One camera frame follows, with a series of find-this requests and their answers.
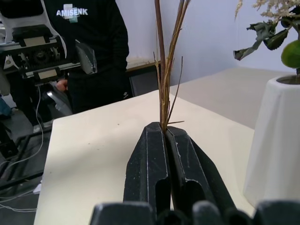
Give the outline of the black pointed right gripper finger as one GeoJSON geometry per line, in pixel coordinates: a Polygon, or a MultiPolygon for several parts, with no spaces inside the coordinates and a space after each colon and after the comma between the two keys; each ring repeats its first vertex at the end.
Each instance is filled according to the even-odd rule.
{"type": "Polygon", "coordinates": [[[95,52],[87,44],[75,41],[75,47],[77,50],[81,69],[88,75],[98,72],[97,60],[95,52]]]}
{"type": "Polygon", "coordinates": [[[72,107],[67,93],[59,91],[54,82],[49,83],[49,90],[46,92],[47,96],[54,101],[54,106],[62,115],[72,115],[72,107]]]}

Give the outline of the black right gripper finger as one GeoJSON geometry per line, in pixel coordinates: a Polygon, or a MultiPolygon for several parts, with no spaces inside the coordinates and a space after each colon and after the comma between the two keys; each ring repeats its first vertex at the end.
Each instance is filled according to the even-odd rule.
{"type": "Polygon", "coordinates": [[[126,167],[123,201],[147,202],[153,211],[171,204],[165,138],[158,122],[144,127],[126,167]]]}
{"type": "Polygon", "coordinates": [[[219,211],[235,209],[217,167],[188,133],[169,127],[165,137],[175,209],[191,211],[199,201],[208,201],[219,211]]]}

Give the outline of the dried brown stem bouquet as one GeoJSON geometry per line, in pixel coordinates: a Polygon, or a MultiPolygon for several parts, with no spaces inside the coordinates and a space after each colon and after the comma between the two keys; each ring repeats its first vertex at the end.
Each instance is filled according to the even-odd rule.
{"type": "Polygon", "coordinates": [[[174,65],[174,53],[176,44],[178,42],[180,31],[182,30],[182,24],[185,18],[187,8],[191,0],[180,0],[175,26],[171,42],[169,45],[168,54],[165,53],[162,17],[160,9],[160,0],[154,0],[155,15],[156,15],[156,41],[157,41],[157,54],[160,58],[154,58],[154,63],[157,69],[157,82],[159,92],[159,124],[163,132],[167,131],[171,115],[174,109],[176,98],[179,92],[180,82],[178,82],[176,93],[173,101],[170,100],[170,87],[171,87],[171,75],[174,65]]]}

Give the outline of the green leaf cream flower bouquet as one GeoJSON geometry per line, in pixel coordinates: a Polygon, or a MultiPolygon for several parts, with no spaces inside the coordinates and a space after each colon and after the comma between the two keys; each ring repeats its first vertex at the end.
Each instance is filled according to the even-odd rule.
{"type": "Polygon", "coordinates": [[[255,0],[252,8],[264,10],[260,13],[268,21],[252,23],[247,30],[256,32],[252,46],[233,51],[233,57],[240,61],[256,51],[261,44],[267,49],[278,49],[288,37],[291,29],[297,33],[297,39],[288,43],[281,53],[281,62],[296,70],[296,75],[284,78],[281,83],[300,84],[300,0],[255,0]]]}

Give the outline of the person in black sweatshirt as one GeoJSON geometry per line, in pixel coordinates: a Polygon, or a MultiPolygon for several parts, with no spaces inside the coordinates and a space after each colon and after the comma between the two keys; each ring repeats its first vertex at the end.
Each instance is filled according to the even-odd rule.
{"type": "Polygon", "coordinates": [[[132,96],[126,76],[129,55],[128,31],[115,0],[51,0],[55,28],[65,41],[67,56],[75,52],[75,41],[95,52],[97,73],[70,72],[67,88],[73,113],[112,104],[132,96]]]}

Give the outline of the wooden desk with black panel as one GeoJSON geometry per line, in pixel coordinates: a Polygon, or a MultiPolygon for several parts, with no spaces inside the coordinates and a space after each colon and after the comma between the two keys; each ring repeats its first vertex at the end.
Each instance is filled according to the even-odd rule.
{"type": "Polygon", "coordinates": [[[154,59],[127,58],[126,75],[130,80],[133,97],[158,90],[157,67],[154,59]]]}

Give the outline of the white ceramic vase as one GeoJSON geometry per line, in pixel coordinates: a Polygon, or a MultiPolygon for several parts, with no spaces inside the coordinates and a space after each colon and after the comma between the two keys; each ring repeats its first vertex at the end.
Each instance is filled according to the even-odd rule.
{"type": "Polygon", "coordinates": [[[252,206],[265,200],[300,200],[300,78],[269,80],[247,163],[243,194],[252,206]]]}

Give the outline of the black metal floor frame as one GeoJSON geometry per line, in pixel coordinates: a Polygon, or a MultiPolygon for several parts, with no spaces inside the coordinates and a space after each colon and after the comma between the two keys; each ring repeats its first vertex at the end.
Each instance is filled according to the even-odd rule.
{"type": "Polygon", "coordinates": [[[4,161],[0,163],[0,191],[42,177],[44,171],[41,170],[31,175],[13,178],[18,165],[26,161],[22,157],[25,154],[29,141],[37,136],[43,137],[44,134],[49,132],[51,132],[51,129],[41,130],[37,133],[21,136],[16,141],[13,141],[9,137],[9,134],[12,133],[11,130],[0,122],[0,156],[4,157],[4,161]]]}

